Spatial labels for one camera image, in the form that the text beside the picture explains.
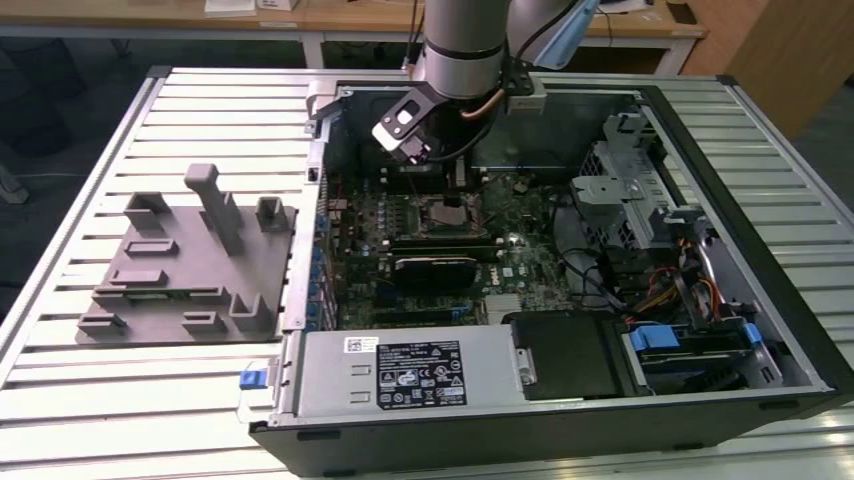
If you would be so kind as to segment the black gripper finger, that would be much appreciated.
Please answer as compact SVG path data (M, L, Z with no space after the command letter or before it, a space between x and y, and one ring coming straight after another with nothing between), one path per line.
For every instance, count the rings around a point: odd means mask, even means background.
M461 195L468 184L467 165L464 158L456 158L447 164L445 180L447 188L443 193L443 204L449 207L460 207Z

